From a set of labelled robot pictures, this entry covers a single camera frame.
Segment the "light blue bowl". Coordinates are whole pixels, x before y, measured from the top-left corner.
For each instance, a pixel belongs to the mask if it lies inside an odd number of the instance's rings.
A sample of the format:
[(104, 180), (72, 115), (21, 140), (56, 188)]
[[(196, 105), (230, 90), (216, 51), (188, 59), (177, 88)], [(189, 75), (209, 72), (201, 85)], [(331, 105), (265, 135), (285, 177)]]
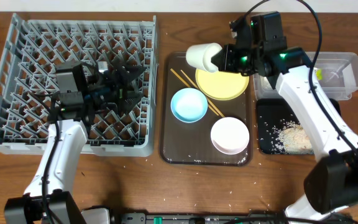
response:
[(208, 111), (208, 102), (201, 91), (195, 88), (183, 88), (172, 96), (170, 109), (179, 121), (195, 123)]

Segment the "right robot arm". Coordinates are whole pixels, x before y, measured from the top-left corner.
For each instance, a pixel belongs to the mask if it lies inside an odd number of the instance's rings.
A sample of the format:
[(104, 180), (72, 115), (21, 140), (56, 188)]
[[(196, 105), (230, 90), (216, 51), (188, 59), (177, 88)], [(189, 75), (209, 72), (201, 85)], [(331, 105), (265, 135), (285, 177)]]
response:
[(300, 47), (288, 47), (278, 12), (243, 15), (229, 27), (235, 43), (209, 61), (222, 72), (265, 77), (294, 112), (316, 159), (304, 180), (304, 195), (285, 209), (286, 221), (319, 222), (357, 204), (358, 135), (321, 88), (316, 58)]

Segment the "green snack wrapper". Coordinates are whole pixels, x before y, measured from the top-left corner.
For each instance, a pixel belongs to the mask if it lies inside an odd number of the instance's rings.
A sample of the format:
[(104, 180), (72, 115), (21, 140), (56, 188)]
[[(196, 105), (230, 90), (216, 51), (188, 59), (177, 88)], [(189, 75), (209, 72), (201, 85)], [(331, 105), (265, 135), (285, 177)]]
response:
[(322, 80), (323, 79), (322, 70), (318, 68), (314, 68), (314, 71), (317, 79)]

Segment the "small white cup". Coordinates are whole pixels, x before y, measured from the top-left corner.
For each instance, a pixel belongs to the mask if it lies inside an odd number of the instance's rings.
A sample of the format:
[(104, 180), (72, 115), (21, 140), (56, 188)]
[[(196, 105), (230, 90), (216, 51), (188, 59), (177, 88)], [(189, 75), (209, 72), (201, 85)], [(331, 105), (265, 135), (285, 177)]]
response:
[(211, 62), (211, 59), (222, 49), (217, 43), (192, 45), (186, 51), (186, 61), (194, 68), (214, 73), (218, 71), (218, 67)]

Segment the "white plate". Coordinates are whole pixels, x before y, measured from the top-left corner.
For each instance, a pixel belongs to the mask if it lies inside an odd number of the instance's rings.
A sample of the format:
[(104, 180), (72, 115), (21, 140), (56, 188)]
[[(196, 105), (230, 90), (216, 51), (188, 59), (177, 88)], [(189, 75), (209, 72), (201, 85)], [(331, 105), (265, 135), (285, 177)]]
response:
[(225, 117), (213, 124), (210, 138), (219, 152), (235, 155), (245, 150), (250, 143), (250, 132), (241, 120)]

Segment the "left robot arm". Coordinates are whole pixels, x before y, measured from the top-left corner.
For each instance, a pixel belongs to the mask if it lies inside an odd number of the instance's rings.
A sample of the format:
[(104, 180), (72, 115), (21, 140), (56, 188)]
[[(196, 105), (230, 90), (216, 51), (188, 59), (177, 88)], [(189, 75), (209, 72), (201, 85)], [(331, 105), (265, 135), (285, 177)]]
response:
[(7, 200), (6, 223), (111, 222), (106, 207), (80, 211), (71, 192), (95, 116), (107, 110), (128, 113), (142, 99), (142, 94), (128, 87), (145, 67), (122, 62), (112, 67), (109, 70), (104, 61), (97, 65), (71, 61), (56, 66), (59, 90), (49, 96), (47, 145), (23, 196)]

